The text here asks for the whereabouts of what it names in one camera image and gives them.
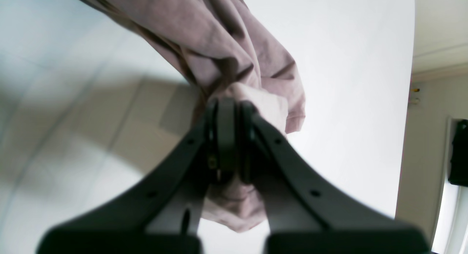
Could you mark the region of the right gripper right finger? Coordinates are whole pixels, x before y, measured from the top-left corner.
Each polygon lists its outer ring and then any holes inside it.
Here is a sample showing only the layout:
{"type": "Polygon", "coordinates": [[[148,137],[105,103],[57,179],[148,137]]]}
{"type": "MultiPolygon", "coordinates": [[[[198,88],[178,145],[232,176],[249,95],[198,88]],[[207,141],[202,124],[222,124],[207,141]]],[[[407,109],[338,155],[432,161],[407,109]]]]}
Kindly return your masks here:
{"type": "Polygon", "coordinates": [[[416,227],[389,218],[333,186],[297,154],[253,104],[239,104],[241,179],[262,196],[265,254],[429,254],[416,227]]]}

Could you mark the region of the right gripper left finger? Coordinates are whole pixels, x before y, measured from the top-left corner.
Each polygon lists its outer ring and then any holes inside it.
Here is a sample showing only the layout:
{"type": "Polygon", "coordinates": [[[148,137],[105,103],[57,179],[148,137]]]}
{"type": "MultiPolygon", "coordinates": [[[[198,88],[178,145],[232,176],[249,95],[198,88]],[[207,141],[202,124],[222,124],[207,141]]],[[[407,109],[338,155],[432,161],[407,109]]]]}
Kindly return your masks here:
{"type": "Polygon", "coordinates": [[[236,104],[213,100],[156,169],[116,198],[47,232],[39,254],[202,254],[197,237],[210,185],[236,170],[236,104]]]}

